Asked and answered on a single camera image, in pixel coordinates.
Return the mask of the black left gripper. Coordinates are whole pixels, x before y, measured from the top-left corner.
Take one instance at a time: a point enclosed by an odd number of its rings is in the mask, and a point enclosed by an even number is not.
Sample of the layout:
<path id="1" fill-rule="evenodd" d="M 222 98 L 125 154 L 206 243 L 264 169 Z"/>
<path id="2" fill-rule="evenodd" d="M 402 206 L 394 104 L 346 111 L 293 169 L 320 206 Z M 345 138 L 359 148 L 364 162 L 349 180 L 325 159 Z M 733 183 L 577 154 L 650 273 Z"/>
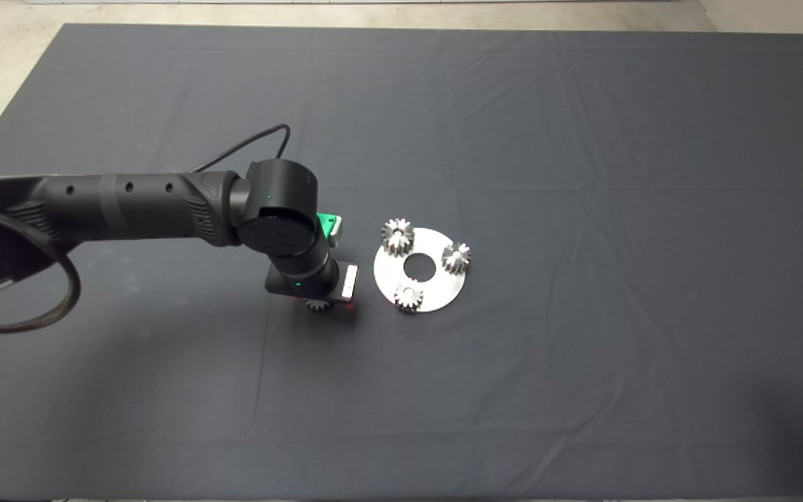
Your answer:
<path id="1" fill-rule="evenodd" d="M 325 264 L 308 275 L 287 275 L 271 266 L 266 277 L 266 289 L 271 294 L 288 296 L 293 300 L 346 302 L 346 309 L 355 307 L 353 297 L 360 267 L 357 264 Z"/>

